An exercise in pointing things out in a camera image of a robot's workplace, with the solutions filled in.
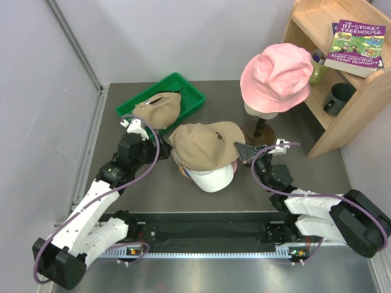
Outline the pink baseball cap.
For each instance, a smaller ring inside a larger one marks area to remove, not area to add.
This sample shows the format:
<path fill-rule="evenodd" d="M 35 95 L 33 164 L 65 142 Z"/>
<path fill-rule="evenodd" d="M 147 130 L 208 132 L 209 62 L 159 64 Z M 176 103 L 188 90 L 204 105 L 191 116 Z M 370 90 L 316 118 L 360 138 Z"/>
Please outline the pink baseball cap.
<path fill-rule="evenodd" d="M 237 168 L 238 168 L 238 162 L 237 160 L 235 160 L 232 162 L 232 169 L 234 173 L 237 171 Z"/>

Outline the beige cap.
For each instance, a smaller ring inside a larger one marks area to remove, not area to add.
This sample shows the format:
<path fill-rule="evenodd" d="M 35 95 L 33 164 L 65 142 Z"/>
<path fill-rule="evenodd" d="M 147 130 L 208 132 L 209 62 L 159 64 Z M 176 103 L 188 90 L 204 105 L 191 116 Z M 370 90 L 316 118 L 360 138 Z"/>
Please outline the beige cap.
<path fill-rule="evenodd" d="M 237 160 L 235 143 L 244 143 L 245 137 L 234 122 L 221 121 L 204 125 L 180 125 L 169 136 L 175 160 L 193 171 L 209 171 Z"/>
<path fill-rule="evenodd" d="M 162 130 L 176 122 L 181 112 L 181 95 L 178 92 L 160 92 L 138 103 L 133 115 L 144 119 L 153 129 Z"/>

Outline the white baseball cap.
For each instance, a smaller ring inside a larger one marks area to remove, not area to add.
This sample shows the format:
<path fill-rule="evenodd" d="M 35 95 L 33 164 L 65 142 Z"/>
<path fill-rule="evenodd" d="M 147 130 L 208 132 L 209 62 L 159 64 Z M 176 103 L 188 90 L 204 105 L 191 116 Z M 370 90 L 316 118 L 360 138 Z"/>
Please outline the white baseball cap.
<path fill-rule="evenodd" d="M 210 171 L 185 170 L 193 182 L 200 189 L 208 193 L 225 189 L 232 182 L 235 175 L 232 169 L 232 163 Z"/>

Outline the pink bucket hat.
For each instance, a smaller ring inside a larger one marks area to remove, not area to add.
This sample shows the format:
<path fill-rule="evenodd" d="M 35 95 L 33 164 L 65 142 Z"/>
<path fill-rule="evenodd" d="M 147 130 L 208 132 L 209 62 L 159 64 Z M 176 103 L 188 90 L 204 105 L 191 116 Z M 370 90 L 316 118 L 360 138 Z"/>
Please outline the pink bucket hat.
<path fill-rule="evenodd" d="M 256 112 L 282 113 L 310 95 L 311 55 L 291 43 L 268 46 L 253 57 L 240 77 L 244 103 Z"/>

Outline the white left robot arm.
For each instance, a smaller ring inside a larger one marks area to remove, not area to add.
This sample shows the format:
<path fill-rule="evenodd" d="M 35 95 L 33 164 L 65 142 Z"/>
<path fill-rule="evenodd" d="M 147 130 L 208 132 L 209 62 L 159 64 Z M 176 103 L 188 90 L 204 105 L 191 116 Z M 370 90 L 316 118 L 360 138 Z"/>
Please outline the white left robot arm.
<path fill-rule="evenodd" d="M 127 133 L 117 151 L 105 163 L 75 210 L 46 239 L 32 247 L 33 278 L 38 284 L 56 283 L 74 289 L 91 264 L 118 241 L 132 242 L 138 227 L 130 216 L 119 214 L 97 228 L 101 216 L 130 185 L 140 181 L 159 160 L 168 159 L 172 146 L 157 132 L 154 140 L 139 133 Z"/>

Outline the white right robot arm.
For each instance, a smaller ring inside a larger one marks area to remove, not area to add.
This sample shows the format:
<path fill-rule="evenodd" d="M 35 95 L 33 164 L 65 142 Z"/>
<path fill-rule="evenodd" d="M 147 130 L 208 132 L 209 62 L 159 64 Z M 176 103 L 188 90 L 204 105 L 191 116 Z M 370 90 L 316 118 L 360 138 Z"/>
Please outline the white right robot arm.
<path fill-rule="evenodd" d="M 293 185 L 286 165 L 273 164 L 273 156 L 285 154 L 299 143 L 279 139 L 271 146 L 239 142 L 234 146 L 254 180 L 271 193 L 272 205 L 287 215 L 283 231 L 289 240 L 297 242 L 305 236 L 329 239 L 365 258 L 387 248 L 390 218 L 362 192 L 351 189 L 344 194 L 322 194 L 303 190 Z"/>

